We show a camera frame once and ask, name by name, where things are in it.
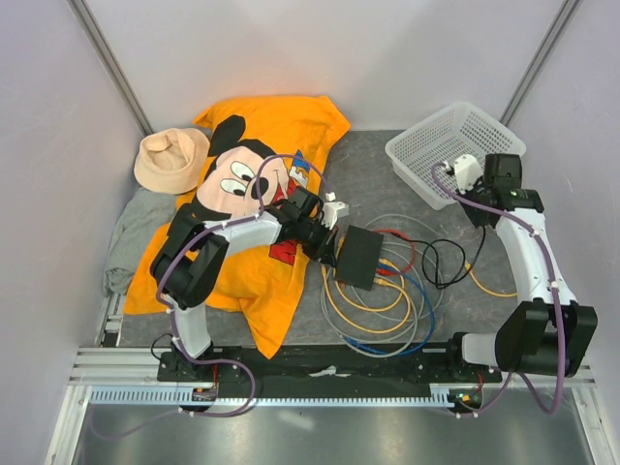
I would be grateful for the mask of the black network switch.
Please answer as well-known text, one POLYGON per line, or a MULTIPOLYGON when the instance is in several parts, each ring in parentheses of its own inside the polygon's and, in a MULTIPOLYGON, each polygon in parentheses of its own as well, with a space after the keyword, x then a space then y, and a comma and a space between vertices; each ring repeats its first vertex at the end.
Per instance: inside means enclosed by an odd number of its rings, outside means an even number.
POLYGON ((383 242, 384 237, 379 232, 349 226, 338 253, 335 280, 371 291, 383 242))

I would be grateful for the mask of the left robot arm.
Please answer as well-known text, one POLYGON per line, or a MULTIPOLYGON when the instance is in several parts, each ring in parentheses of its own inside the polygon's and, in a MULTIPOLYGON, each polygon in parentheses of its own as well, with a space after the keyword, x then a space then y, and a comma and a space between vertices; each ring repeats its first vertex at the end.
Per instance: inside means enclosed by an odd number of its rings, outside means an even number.
POLYGON ((189 204, 182 206, 150 266, 156 299, 171 315, 172 344, 182 354, 179 370, 192 381, 211 373, 212 339, 204 307, 226 258, 292 240, 309 259, 335 267, 337 223, 348 214, 349 206, 333 193, 322 200, 301 187, 240 218, 202 221, 189 204))

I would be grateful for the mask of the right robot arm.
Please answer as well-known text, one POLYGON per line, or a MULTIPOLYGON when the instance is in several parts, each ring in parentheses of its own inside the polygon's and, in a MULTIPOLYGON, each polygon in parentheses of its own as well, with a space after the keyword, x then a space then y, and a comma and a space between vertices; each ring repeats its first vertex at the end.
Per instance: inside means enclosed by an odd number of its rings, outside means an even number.
POLYGON ((522 186, 521 159, 466 154, 453 162, 456 194, 475 227, 493 228, 508 254, 518 305, 494 334, 463 333, 444 369, 462 382, 480 365, 506 372, 570 378, 598 324, 596 311, 577 302, 550 249, 543 201, 522 186))

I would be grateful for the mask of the white plastic basket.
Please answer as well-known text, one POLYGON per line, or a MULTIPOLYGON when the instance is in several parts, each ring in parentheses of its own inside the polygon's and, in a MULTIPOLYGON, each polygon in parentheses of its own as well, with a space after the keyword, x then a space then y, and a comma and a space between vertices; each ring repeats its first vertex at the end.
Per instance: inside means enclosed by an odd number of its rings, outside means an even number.
POLYGON ((484 110, 466 102, 453 103, 389 140, 385 151, 394 172, 431 208, 453 203, 434 182, 437 163, 453 163, 462 155, 480 164, 491 153, 522 156, 525 143, 484 110))

